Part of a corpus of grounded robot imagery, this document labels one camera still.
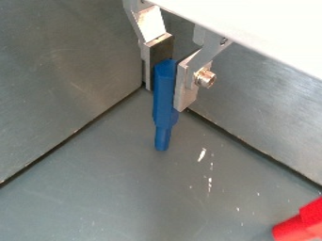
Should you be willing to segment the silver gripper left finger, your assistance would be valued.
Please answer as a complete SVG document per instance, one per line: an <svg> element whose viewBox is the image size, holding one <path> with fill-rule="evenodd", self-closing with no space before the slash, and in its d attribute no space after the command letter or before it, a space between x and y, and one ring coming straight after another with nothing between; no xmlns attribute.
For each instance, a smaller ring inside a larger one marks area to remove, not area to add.
<svg viewBox="0 0 322 241"><path fill-rule="evenodd" d="M121 0L123 8L139 38L143 82L153 89L153 66L172 57L173 36L165 31L161 10L144 0Z"/></svg>

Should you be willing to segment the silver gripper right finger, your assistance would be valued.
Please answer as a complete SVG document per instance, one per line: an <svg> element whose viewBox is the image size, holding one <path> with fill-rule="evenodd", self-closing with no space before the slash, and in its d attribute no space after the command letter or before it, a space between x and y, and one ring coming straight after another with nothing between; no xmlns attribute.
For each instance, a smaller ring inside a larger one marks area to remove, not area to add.
<svg viewBox="0 0 322 241"><path fill-rule="evenodd" d="M199 25L195 25L192 40L200 49L179 62L176 70L173 108L179 112L196 101L199 88L213 85L216 74L211 71L212 60L232 43Z"/></svg>

